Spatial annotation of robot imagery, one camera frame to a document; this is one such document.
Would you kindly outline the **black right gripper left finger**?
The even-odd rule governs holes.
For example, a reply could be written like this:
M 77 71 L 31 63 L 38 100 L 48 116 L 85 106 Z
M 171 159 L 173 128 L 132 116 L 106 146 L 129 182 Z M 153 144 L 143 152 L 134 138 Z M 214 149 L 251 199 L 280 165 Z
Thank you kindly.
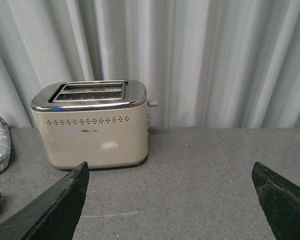
M 85 204 L 89 176 L 84 161 L 0 223 L 0 240 L 71 240 Z

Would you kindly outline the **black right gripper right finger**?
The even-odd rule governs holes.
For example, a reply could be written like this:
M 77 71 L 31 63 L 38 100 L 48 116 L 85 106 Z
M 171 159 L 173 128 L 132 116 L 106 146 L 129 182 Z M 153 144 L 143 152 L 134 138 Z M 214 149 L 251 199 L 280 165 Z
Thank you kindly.
M 300 240 L 300 187 L 260 162 L 251 177 L 275 239 Z

